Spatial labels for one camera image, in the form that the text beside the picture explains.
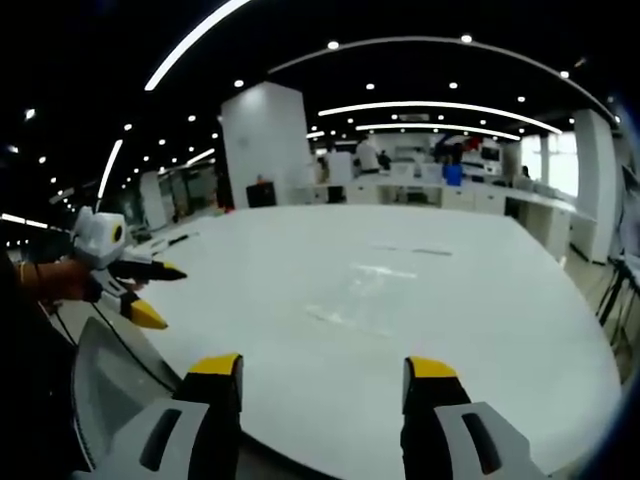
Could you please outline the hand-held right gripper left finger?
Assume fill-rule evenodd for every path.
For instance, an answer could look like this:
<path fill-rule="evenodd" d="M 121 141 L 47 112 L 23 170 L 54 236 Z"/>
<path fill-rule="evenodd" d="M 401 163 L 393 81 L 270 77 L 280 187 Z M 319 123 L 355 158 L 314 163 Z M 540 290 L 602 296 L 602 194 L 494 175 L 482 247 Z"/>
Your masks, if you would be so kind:
<path fill-rule="evenodd" d="M 233 479 L 241 443 L 243 357 L 206 357 L 173 396 L 120 428 L 89 479 Z"/>

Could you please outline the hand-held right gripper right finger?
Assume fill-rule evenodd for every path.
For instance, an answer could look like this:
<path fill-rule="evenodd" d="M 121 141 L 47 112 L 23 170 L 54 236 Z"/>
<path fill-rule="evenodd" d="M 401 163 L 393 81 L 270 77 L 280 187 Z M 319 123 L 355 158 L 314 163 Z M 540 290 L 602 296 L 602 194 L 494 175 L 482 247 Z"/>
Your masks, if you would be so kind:
<path fill-rule="evenodd" d="M 473 402 L 449 365 L 404 361 L 401 448 L 407 479 L 544 479 L 528 439 Z"/>

